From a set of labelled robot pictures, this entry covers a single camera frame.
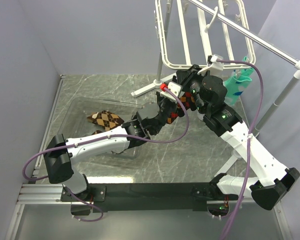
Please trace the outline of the red black argyle sock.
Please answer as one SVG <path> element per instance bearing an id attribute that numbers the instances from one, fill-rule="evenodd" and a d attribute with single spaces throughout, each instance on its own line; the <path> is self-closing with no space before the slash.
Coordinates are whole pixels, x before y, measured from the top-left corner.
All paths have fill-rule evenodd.
<path id="1" fill-rule="evenodd" d="M 179 99 L 186 110 L 195 111 L 197 109 L 195 100 L 190 92 L 185 92 Z"/>
<path id="2" fill-rule="evenodd" d="M 177 118 L 182 118 L 185 114 L 183 112 L 172 112 L 170 116 L 167 118 L 166 123 L 168 125 L 172 124 Z"/>

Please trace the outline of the white clip sock hanger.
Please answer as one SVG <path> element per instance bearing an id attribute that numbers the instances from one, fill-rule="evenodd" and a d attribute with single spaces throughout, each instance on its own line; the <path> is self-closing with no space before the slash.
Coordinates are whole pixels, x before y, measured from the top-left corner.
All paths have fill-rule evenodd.
<path id="1" fill-rule="evenodd" d="M 158 61 L 158 72 L 162 70 L 163 65 L 165 65 L 167 68 L 171 70 L 185 70 L 192 66 L 191 63 L 191 57 L 189 52 L 189 44 L 188 44 L 188 38 L 187 38 L 187 32 L 186 32 L 186 25 L 184 20 L 184 14 L 188 9 L 188 5 L 190 3 L 190 0 L 185 0 L 185 3 L 182 3 L 182 0 L 177 0 L 177 12 L 179 17 L 179 25 L 181 30 L 181 38 L 182 38 L 182 44 L 183 44 L 183 50 L 184 50 L 184 56 L 185 56 L 185 62 L 186 64 L 174 64 L 171 63 L 168 59 L 168 50 L 167 50 L 167 36 L 168 36 L 168 29 L 170 24 L 170 17 L 171 17 L 171 10 L 172 10 L 172 4 L 173 0 L 167 0 L 166 1 L 166 14 L 165 19 L 163 19 L 162 15 L 162 7 L 161 7 L 161 0 L 155 0 L 155 10 L 154 10 L 154 18 L 155 18 L 155 29 L 157 38 L 159 40 L 160 44 L 160 53 L 159 53 L 159 61 Z M 243 27 L 245 30 L 249 29 L 249 23 L 246 15 L 245 5 L 242 0 L 234 0 L 236 2 L 238 9 L 239 9 L 239 15 L 236 16 L 236 23 L 241 23 L 241 27 Z M 211 49 L 211 41 L 209 36 L 209 29 L 211 29 L 211 26 L 216 21 L 217 15 L 221 14 L 225 16 L 226 13 L 226 6 L 227 6 L 226 0 L 218 0 L 217 5 L 212 10 L 212 13 L 207 12 L 212 15 L 211 21 L 207 23 L 206 20 L 206 14 L 205 11 L 199 8 L 197 8 L 197 17 L 198 17 L 198 24 L 199 24 L 199 33 L 201 37 L 203 52 L 205 56 L 205 60 L 207 64 L 200 65 L 200 67 L 207 67 L 208 66 L 208 57 L 213 55 L 212 49 Z M 231 45 L 231 39 L 229 35 L 229 30 L 227 26 L 230 26 L 229 23 L 222 23 L 222 31 L 223 31 L 223 37 L 225 40 L 226 50 L 229 57 L 229 60 L 234 61 L 234 54 L 233 54 L 233 48 Z M 249 63 L 255 64 L 257 61 L 255 50 L 253 47 L 253 41 L 245 36 L 245 42 L 247 46 L 247 53 L 248 57 L 247 60 L 249 60 Z M 229 63 L 224 67 L 226 70 L 235 70 L 235 69 L 246 69 L 246 67 L 243 66 L 243 64 L 239 63 Z"/>

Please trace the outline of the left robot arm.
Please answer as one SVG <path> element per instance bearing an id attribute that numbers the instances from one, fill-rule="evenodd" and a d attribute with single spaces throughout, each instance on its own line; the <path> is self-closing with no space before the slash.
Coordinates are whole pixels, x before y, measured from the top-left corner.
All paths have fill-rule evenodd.
<path id="1" fill-rule="evenodd" d="M 108 131 L 82 138 L 55 135 L 43 155 L 49 183 L 63 184 L 78 201 L 86 200 L 90 195 L 88 181 L 75 165 L 93 156 L 120 154 L 145 143 L 152 143 L 151 136 L 161 131 L 180 103 L 172 96 L 160 97 L 157 103 L 144 104 L 131 120 Z"/>

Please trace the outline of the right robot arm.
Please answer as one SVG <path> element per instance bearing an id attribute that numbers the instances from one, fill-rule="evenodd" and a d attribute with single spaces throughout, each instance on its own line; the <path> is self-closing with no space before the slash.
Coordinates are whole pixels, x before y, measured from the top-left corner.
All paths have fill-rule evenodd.
<path id="1" fill-rule="evenodd" d="M 242 195 L 252 198 L 261 208 L 272 210 L 296 183 L 300 172 L 279 162 L 249 132 L 242 117 L 225 103 L 227 89 L 222 79 L 209 70 L 204 74 L 199 71 L 198 65 L 177 70 L 174 80 L 182 91 L 190 93 L 205 125 L 229 144 L 256 175 L 244 178 L 220 173 L 210 181 L 211 197 L 220 200 L 225 195 Z"/>

